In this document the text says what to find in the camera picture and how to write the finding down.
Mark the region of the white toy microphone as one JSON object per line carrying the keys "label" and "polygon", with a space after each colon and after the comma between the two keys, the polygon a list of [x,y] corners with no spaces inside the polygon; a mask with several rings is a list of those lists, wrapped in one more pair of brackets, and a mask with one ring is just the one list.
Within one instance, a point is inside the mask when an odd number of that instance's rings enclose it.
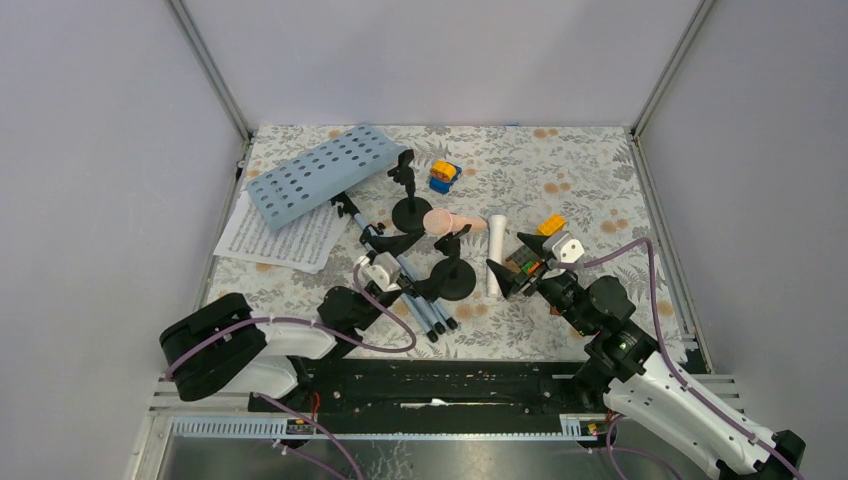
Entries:
{"label": "white toy microphone", "polygon": [[[503,241],[506,231],[507,218],[502,211],[494,211],[487,219],[488,224],[488,255],[487,259],[500,264],[503,260]],[[486,296],[498,297],[501,294],[497,278],[490,267],[486,269]]]}

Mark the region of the pink toy microphone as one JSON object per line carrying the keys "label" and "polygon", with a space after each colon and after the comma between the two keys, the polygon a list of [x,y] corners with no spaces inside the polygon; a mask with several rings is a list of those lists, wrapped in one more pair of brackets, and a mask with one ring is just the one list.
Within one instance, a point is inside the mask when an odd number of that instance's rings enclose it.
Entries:
{"label": "pink toy microphone", "polygon": [[474,216],[465,216],[444,208],[434,208],[428,211],[423,219],[424,230],[431,235],[444,236],[449,233],[457,233],[466,226],[470,226],[470,232],[483,231],[488,228],[487,221]]}

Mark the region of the sheet music page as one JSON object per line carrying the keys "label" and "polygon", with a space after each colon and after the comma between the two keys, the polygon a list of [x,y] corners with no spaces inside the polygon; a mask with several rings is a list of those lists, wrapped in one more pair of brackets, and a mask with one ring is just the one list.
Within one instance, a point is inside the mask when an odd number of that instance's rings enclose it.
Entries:
{"label": "sheet music page", "polygon": [[348,218],[340,217],[333,206],[325,203],[271,231],[249,195],[243,192],[213,254],[315,274],[325,267],[348,222]]}

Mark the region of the light blue music stand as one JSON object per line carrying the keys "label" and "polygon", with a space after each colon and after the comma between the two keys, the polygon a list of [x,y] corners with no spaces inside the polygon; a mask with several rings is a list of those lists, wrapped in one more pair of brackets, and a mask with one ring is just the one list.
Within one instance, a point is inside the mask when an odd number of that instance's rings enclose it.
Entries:
{"label": "light blue music stand", "polygon": [[340,217],[358,224],[359,242],[370,257],[370,238],[386,236],[385,227],[368,223],[348,192],[376,174],[387,174],[406,149],[375,126],[354,126],[261,172],[247,181],[245,192],[271,231],[329,203]]}

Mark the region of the yellow toy block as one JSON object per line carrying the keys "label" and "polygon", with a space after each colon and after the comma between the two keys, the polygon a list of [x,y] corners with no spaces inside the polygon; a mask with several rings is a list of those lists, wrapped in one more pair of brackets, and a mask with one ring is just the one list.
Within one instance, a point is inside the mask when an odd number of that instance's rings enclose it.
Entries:
{"label": "yellow toy block", "polygon": [[566,226],[566,219],[560,214],[553,214],[537,226],[536,234],[551,236],[561,232]]}

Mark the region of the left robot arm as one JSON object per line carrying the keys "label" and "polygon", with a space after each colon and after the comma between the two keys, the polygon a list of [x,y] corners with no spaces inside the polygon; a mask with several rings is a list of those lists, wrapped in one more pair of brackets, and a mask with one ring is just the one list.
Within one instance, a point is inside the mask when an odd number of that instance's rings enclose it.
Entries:
{"label": "left robot arm", "polygon": [[178,396],[195,402],[219,392],[256,392],[288,411],[309,401],[310,385],[294,360],[342,358],[350,351],[376,347],[363,333],[402,295],[413,295],[400,254],[421,230],[369,241],[371,252],[354,265],[354,288],[327,291],[310,319],[256,317],[241,293],[230,293],[166,328],[159,345],[167,362],[165,377]]}

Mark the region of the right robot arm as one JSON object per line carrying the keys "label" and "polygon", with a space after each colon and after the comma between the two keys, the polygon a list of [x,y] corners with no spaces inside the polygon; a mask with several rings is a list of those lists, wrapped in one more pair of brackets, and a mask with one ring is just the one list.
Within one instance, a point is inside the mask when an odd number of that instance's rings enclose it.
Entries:
{"label": "right robot arm", "polygon": [[495,260],[487,267],[505,297],[538,293],[580,335],[587,361],[573,396],[583,410],[604,406],[675,447],[712,479],[800,479],[806,444],[790,430],[774,432],[730,407],[669,356],[660,332],[647,333],[635,304],[611,275],[587,286],[577,269],[583,248],[565,232],[519,234],[542,259],[543,277],[529,281]]}

